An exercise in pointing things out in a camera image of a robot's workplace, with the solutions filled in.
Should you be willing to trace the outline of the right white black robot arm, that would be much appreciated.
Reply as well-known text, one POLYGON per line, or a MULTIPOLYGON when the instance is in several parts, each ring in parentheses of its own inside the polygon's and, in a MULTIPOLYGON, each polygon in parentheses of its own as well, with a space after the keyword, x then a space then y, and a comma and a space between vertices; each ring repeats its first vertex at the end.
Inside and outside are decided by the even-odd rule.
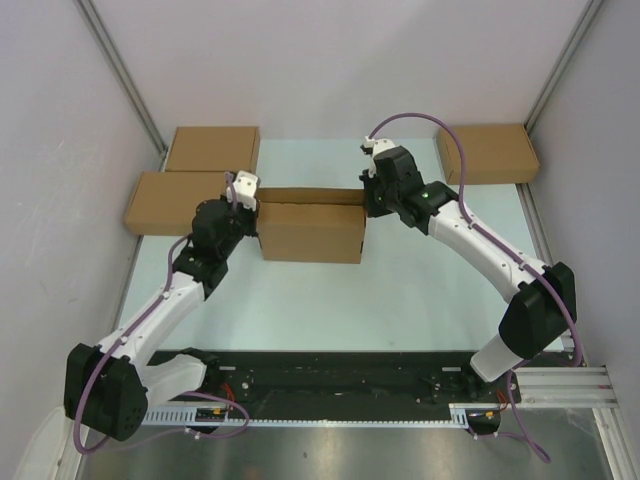
POLYGON ((497 379, 540 354, 576 322, 575 277, 562 262, 553 266, 516 250, 467 210, 457 192, 440 181, 423 181, 404 147, 365 141, 371 165, 360 175, 370 218, 396 214, 410 228, 451 248, 481 273, 508 307, 497 334, 470 360, 461 376, 463 393, 484 401, 497 379))

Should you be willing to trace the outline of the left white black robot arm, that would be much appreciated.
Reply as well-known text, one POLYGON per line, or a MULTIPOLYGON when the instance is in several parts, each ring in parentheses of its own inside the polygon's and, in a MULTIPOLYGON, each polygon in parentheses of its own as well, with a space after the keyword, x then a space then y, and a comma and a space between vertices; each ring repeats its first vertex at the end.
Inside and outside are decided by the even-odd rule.
POLYGON ((147 411, 180 396, 207 400, 223 388, 218 358, 186 348, 172 359, 150 360, 169 334, 199 308, 228 272, 228 259, 246 237, 257 234, 259 202, 226 196, 196 209, 189 234, 166 257, 164 282, 145 306, 96 345, 76 345, 66 361, 63 408, 73 421, 77 450, 90 453, 82 427, 124 441, 147 411))

